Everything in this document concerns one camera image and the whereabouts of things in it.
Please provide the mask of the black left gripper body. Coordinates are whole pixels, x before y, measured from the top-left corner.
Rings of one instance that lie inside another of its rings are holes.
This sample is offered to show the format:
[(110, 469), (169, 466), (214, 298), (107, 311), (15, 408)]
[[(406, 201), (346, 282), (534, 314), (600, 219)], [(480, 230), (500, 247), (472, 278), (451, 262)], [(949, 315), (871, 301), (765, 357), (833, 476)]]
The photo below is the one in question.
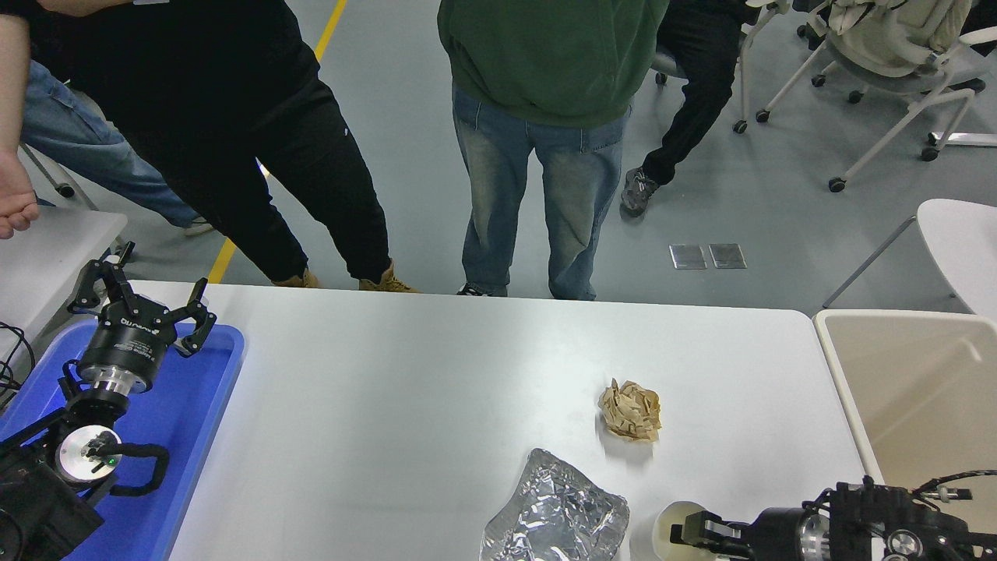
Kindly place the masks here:
[(170, 312), (163, 305), (141, 305), (136, 316), (127, 305), (108, 305), (97, 317), (97, 328), (82, 358), (78, 376), (88, 383), (107, 367), (134, 374), (143, 383), (159, 376), (168, 345), (177, 340)]

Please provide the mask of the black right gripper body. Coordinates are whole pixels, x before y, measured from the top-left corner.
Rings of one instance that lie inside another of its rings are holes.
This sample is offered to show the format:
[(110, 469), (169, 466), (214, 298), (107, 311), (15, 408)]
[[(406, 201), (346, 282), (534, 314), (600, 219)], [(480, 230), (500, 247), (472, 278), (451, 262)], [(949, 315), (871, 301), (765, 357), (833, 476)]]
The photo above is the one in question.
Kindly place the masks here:
[(768, 508), (752, 522), (752, 558), (801, 560), (802, 508)]

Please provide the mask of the person's right hand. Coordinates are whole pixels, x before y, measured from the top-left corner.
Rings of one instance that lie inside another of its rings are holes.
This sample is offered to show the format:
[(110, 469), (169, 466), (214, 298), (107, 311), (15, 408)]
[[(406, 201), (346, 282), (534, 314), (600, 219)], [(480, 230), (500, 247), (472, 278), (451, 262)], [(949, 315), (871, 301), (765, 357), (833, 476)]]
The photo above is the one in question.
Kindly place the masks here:
[(40, 209), (27, 171), (14, 150), (1, 152), (1, 238), (27, 231)]

